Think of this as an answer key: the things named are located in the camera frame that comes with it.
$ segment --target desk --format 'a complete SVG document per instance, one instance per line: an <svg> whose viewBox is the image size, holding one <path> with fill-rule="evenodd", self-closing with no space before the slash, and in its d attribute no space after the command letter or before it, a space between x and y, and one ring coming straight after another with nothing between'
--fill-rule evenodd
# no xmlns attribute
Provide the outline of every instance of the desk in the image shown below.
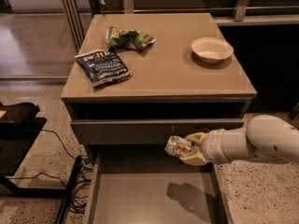
<svg viewBox="0 0 299 224"><path fill-rule="evenodd" d="M152 223L166 223L166 218L171 218L173 223L183 223L183 217L190 213L186 206L181 205L184 201L177 200L180 211L176 211L176 208L164 207L164 200L169 201L169 197L158 198L152 192L146 192L143 193L146 200L153 198L149 208L144 206L140 187L149 184L148 188L153 193L165 194L169 189L180 193L187 184L189 191L196 190L200 194L201 188L196 184L204 186L207 179L200 176L195 167L181 165L176 159L166 159L161 145L174 134L195 133L202 131L203 127L235 128L242 125L240 119L256 90L234 55L218 64L208 65L192 54L194 39L203 36L223 38L209 14L95 15L79 53L105 49L109 26L142 30L154 36L156 42L142 52L117 50L132 73L132 77L122 83L94 89L84 71L75 63L64 87L62 100L72 118L74 133L85 146L94 170L98 172L93 178L95 193L89 202L92 211L88 211L87 223L93 223L91 219L95 218L100 218L102 223L120 223L115 219L118 216L110 216L106 210L109 206L106 204L109 201L115 204L119 196L129 202L127 212L124 214L121 210L125 208L124 203L115 204L114 208L110 206L110 212L123 213L120 218L127 222L122 223L134 223L138 218L149 216L154 220ZM152 145L158 154L145 157L150 148L144 149L140 145ZM124 146L129 146L127 150L133 154L130 151L127 154L122 148ZM141 149L138 154L135 153L137 149ZM104 172L116 175L99 177ZM105 183L102 189L99 184L101 178ZM118 194L109 198L107 191L114 185L120 189ZM133 202L125 195L127 189L133 189L131 194L138 201ZM98 200L103 198L102 203L97 201L97 195ZM199 205L203 203L197 196L194 201ZM138 218L134 203L141 204ZM211 221L197 222L206 216L196 214L188 217L188 223Z"/></svg>

